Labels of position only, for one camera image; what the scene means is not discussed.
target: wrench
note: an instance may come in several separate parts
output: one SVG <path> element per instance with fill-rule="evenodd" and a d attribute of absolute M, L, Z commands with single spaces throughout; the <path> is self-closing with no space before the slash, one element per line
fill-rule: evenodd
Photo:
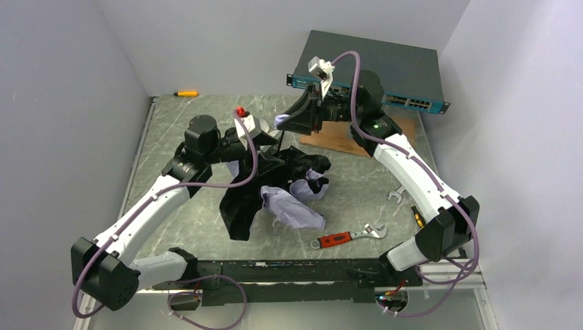
<path fill-rule="evenodd" d="M 314 239 L 311 242 L 311 246 L 314 249 L 322 249 L 346 243 L 352 241 L 353 239 L 359 239 L 360 237 L 373 237 L 375 239 L 381 239 L 385 236 L 386 236 L 385 225 L 381 223 L 372 225 L 369 222 L 364 226 L 362 230 L 358 232 L 341 232 L 339 234 L 332 234 L 320 237 L 319 239 Z"/>
<path fill-rule="evenodd" d="M 405 191 L 405 186 L 400 186 L 399 189 L 391 191 L 387 198 L 391 199 L 391 197 L 395 196 L 397 198 L 397 204 L 401 203 L 403 192 Z"/>

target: wooden board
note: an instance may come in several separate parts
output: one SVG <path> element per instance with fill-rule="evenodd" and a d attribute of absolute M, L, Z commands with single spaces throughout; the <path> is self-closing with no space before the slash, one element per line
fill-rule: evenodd
<path fill-rule="evenodd" d="M 406 118 L 391 118 L 401 127 L 411 146 L 415 147 L 415 121 Z M 369 157 L 369 154 L 358 146 L 352 137 L 349 137 L 349 125 L 348 122 L 323 122 L 319 133 L 302 135 L 300 143 Z"/>

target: red wrench handle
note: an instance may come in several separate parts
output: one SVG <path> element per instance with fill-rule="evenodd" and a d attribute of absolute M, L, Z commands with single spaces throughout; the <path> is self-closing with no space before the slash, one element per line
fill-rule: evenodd
<path fill-rule="evenodd" d="M 350 232 L 341 232 L 339 234 L 322 236 L 318 239 L 318 242 L 320 242 L 320 248 L 329 248 L 331 246 L 346 243 L 349 241 L 352 241 Z"/>

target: adjustable wrench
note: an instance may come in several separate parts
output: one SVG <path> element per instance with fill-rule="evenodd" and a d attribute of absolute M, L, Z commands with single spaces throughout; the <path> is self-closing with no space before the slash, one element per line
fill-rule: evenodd
<path fill-rule="evenodd" d="M 353 239 L 359 239 L 360 237 L 373 237 L 374 239 L 381 239 L 385 236 L 386 236 L 385 225 L 380 223 L 372 225 L 369 222 L 364 226 L 362 230 L 357 232 L 341 232 L 339 234 L 332 234 L 320 237 L 319 239 L 314 239 L 311 242 L 311 246 L 314 249 L 322 249 L 346 243 L 352 241 Z"/>

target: gray marble surface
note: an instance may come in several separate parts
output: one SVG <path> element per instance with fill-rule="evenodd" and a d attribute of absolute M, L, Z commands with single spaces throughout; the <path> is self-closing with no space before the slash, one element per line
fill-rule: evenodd
<path fill-rule="evenodd" d="M 126 211 L 151 187 L 160 171 L 173 157 L 177 145 L 184 139 L 189 120 L 199 114 L 217 119 L 224 132 L 233 126 L 232 110 L 242 106 L 256 116 L 273 123 L 276 114 L 284 112 L 298 98 L 279 96 L 199 96 L 176 98 L 162 96 L 154 99 L 154 111 L 144 140 Z M 418 154 L 433 169 L 425 133 L 417 112 L 385 106 L 389 115 L 417 121 L 416 146 Z M 286 133 L 282 148 L 290 144 L 308 154 L 326 155 L 332 163 L 326 174 L 330 189 L 320 201 L 307 205 L 326 219 L 323 231 L 292 229 L 275 222 L 271 213 L 257 213 L 249 241 L 231 241 L 219 214 L 219 202 L 224 190 L 202 188 L 189 202 L 175 211 L 144 244 L 138 258 L 161 254 L 179 246 L 199 259 L 341 259 L 376 258 L 382 252 L 411 237 L 416 231 L 411 198 L 405 193 L 397 205 L 387 200 L 387 193 L 399 188 L 399 182 L 376 160 L 311 146 L 299 145 L 299 137 Z M 209 182 L 228 183 L 231 176 L 224 164 L 212 167 Z M 357 230 L 367 222 L 382 222 L 388 226 L 383 239 L 357 239 L 335 247 L 313 250 L 310 242 L 325 234 Z"/>

